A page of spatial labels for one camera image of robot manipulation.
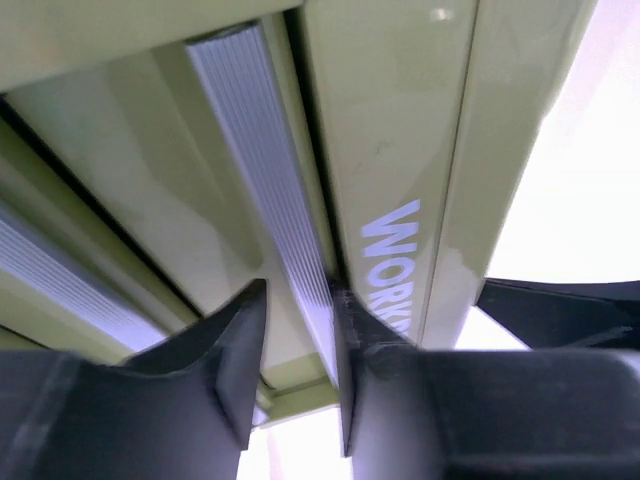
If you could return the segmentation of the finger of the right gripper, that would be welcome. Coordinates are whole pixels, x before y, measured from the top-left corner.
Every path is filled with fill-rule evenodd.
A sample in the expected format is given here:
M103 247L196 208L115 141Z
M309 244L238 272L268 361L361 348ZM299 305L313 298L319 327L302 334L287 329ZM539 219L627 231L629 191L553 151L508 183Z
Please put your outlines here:
M639 348L639 282L485 280L477 307L533 349Z

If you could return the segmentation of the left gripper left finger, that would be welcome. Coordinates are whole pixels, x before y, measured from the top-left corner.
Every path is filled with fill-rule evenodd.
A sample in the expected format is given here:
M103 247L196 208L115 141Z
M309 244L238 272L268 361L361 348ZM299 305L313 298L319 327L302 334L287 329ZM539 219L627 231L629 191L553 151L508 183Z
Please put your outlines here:
M267 320L262 279L120 366L69 352L1 355L5 479L232 479L253 426Z

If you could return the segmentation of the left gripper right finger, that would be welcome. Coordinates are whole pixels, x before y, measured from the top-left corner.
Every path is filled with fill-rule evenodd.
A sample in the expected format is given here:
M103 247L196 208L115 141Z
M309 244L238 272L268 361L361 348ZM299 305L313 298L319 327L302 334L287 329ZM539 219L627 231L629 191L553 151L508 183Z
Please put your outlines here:
M639 356L423 350L333 291L343 453L357 479L635 479Z

